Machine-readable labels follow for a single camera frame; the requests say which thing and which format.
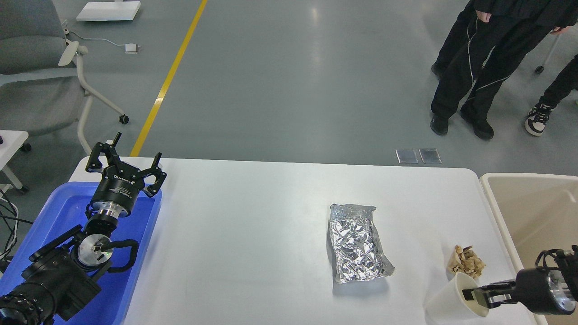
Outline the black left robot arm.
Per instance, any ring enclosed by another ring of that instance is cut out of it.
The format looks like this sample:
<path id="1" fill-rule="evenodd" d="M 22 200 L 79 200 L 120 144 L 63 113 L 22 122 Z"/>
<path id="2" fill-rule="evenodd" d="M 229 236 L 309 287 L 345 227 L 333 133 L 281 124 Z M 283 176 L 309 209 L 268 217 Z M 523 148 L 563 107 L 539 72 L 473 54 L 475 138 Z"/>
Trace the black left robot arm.
<path id="1" fill-rule="evenodd" d="M 87 224 L 77 225 L 29 257 L 23 282 L 1 297 L 3 325 L 52 325 L 55 315 L 69 320 L 100 292 L 106 273 L 128 271 L 138 258 L 135 239 L 114 241 L 120 218 L 130 216 L 139 193 L 153 197 L 167 177 L 157 153 L 151 166 L 139 169 L 121 160 L 113 142 L 93 146 L 85 170 L 102 178 L 88 203 Z"/>

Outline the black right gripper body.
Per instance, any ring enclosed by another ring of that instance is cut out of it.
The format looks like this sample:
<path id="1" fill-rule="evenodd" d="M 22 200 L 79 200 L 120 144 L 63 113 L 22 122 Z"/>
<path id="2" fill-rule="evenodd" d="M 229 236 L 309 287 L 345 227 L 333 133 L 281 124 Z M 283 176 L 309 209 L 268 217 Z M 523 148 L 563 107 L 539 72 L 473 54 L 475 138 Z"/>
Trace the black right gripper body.
<path id="1" fill-rule="evenodd" d="M 571 315 L 577 306 L 577 274 L 523 269 L 516 276 L 515 300 L 539 315 Z"/>

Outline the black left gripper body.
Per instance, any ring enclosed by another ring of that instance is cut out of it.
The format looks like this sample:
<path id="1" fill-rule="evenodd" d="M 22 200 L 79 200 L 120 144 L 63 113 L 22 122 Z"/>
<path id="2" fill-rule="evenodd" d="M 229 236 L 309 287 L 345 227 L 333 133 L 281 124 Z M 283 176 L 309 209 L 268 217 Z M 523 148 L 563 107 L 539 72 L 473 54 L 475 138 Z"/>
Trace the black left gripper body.
<path id="1" fill-rule="evenodd" d="M 145 187 L 144 179 L 147 176 L 139 176 L 140 170 L 129 164 L 121 164 L 120 168 L 91 164 L 90 171 L 103 175 L 91 198 L 90 209 L 99 212 L 108 210 L 113 217 L 130 216 L 139 192 Z"/>

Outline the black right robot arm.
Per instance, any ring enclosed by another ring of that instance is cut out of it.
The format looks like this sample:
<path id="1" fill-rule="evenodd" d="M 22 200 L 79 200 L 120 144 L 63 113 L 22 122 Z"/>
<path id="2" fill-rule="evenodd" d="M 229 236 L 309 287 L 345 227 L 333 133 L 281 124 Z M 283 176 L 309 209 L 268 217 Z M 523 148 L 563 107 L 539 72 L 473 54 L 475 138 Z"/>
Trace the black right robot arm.
<path id="1" fill-rule="evenodd" d="M 518 272 L 515 279 L 463 289 L 465 300 L 493 309 L 505 304 L 523 304 L 538 315 L 571 315 L 578 298 L 577 246 L 571 250 L 541 251 L 535 267 Z"/>

